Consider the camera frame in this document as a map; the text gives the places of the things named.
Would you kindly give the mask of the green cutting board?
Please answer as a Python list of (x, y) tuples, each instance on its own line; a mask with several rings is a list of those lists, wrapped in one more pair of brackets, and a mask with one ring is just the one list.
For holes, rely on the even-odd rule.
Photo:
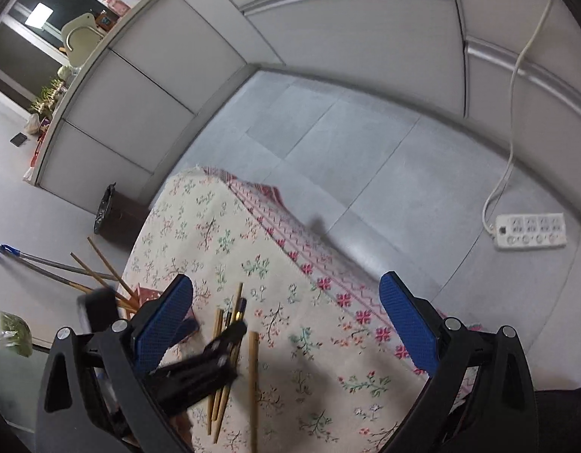
[(88, 57), (106, 35), (104, 30), (97, 26), (93, 14), (89, 12), (66, 23), (60, 34), (69, 65), (76, 69), (84, 66)]

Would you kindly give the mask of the black chopstick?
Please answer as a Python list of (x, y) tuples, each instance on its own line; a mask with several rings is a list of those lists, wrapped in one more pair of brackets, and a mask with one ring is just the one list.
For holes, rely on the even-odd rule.
[(225, 371), (224, 381), (220, 390), (216, 391), (211, 413), (211, 423), (214, 425), (216, 430), (220, 430), (221, 428), (224, 414), (224, 395), (231, 379), (231, 371), (234, 367), (233, 362), (235, 360), (234, 355), (236, 353), (236, 348), (238, 347), (237, 339), (235, 337), (237, 333), (236, 323), (243, 320), (245, 311), (246, 299), (244, 297), (239, 297), (235, 304), (234, 313), (230, 316), (230, 321), (224, 329), (225, 337), (222, 339), (223, 355), (221, 359), (221, 364)]

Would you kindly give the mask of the mop with blue clip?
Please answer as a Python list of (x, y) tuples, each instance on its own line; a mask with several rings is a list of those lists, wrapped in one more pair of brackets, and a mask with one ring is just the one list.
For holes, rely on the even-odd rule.
[[(0, 258), (6, 258), (12, 262), (16, 262), (18, 265), (22, 267), (26, 267), (29, 270), (45, 276), (50, 280), (59, 282), (61, 284), (66, 285), (67, 287), (74, 288), (75, 290), (79, 290), (82, 293), (88, 293), (91, 291), (90, 287), (86, 287), (86, 285), (66, 278), (65, 276), (60, 275), (59, 273), (53, 272), (53, 269), (58, 271), (63, 271), (66, 273), (76, 274), (80, 276), (89, 277), (93, 281), (95, 281), (91, 276), (89, 276), (82, 268), (66, 265), (63, 263), (58, 263), (55, 261), (51, 261), (48, 259), (40, 258), (31, 254), (24, 253), (23, 251), (19, 251), (17, 248), (12, 248), (10, 245), (1, 244), (0, 243)], [(111, 281), (115, 281), (115, 278), (111, 276), (111, 274), (105, 273), (97, 273), (104, 280), (109, 283)]]

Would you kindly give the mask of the wooden chopstick in basket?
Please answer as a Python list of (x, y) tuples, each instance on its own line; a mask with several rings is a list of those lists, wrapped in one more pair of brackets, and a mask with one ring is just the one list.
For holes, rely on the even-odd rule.
[[(89, 275), (91, 276), (95, 281), (97, 281), (98, 283), (101, 284), (102, 287), (107, 288), (108, 290), (111, 289), (111, 287), (108, 285), (108, 283), (104, 280), (103, 277), (101, 277), (100, 275), (98, 275), (95, 271), (93, 271), (87, 264), (85, 264), (76, 254), (71, 253), (71, 257), (72, 259)], [(128, 299), (127, 297), (122, 296), (120, 293), (118, 293), (117, 291), (115, 291), (115, 297), (121, 302), (121, 305), (126, 308), (127, 310), (136, 313), (138, 310), (137, 305), (134, 303), (134, 301), (132, 299)]]
[(115, 270), (115, 267), (113, 265), (111, 265), (111, 262), (109, 262), (108, 259), (105, 258), (105, 255), (102, 254), (102, 251), (97, 247), (96, 243), (92, 240), (92, 238), (87, 237), (87, 241), (90, 244), (90, 247), (93, 248), (93, 251), (95, 251), (95, 254), (97, 255), (97, 257), (101, 259), (101, 262), (103, 263), (103, 265), (111, 273), (111, 276), (114, 277), (115, 280), (117, 280), (118, 283), (120, 283), (120, 286), (126, 291), (127, 295), (130, 297), (131, 302), (136, 307), (138, 307), (139, 306), (139, 299), (138, 299), (136, 293), (134, 293), (132, 288), (129, 287), (129, 284), (126, 283), (122, 279), (122, 276), (120, 274), (118, 274), (117, 270)]

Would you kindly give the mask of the floral tablecloth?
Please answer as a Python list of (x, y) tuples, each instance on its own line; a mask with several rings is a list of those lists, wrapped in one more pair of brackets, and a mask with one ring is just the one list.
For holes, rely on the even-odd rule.
[[(270, 187), (195, 168), (167, 180), (132, 249), (125, 280), (159, 292), (193, 284), (200, 330), (166, 355), (200, 353), (239, 283), (259, 335), (258, 451), (377, 452), (417, 399), (418, 369), (378, 301), (378, 286), (297, 221)], [(218, 443), (207, 404), (192, 407), (198, 452), (250, 448), (249, 357), (241, 355)]]

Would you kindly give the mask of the white power strip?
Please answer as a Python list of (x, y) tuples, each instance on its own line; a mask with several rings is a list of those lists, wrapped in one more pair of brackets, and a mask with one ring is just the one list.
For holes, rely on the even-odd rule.
[(502, 251), (547, 250), (567, 245), (563, 213), (498, 215), (494, 244)]

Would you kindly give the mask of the pink plastic utensil basket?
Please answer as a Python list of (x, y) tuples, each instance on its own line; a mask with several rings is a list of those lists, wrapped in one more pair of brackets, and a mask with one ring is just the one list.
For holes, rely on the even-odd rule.
[[(153, 290), (152, 288), (142, 287), (140, 284), (136, 284), (132, 287), (132, 292), (139, 300), (139, 305), (149, 302), (150, 300), (156, 300), (161, 297), (161, 293), (158, 290)], [(184, 316), (184, 319), (180, 323), (177, 332), (180, 334), (179, 341), (185, 339), (186, 336), (192, 336), (200, 330), (200, 324), (197, 322), (197, 317), (193, 312), (193, 308), (189, 308)]]

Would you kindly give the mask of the dark brown trash bin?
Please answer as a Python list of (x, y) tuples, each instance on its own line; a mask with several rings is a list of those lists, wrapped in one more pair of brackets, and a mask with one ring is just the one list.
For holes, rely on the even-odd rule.
[(93, 232), (119, 248), (131, 251), (148, 217), (149, 209), (129, 199), (111, 183), (105, 189), (95, 216)]

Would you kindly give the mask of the bag of green vegetables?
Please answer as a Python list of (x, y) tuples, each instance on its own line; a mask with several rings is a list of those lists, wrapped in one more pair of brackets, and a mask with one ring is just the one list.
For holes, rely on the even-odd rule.
[(33, 354), (33, 338), (29, 325), (19, 316), (2, 311), (0, 350), (9, 350), (26, 358)]

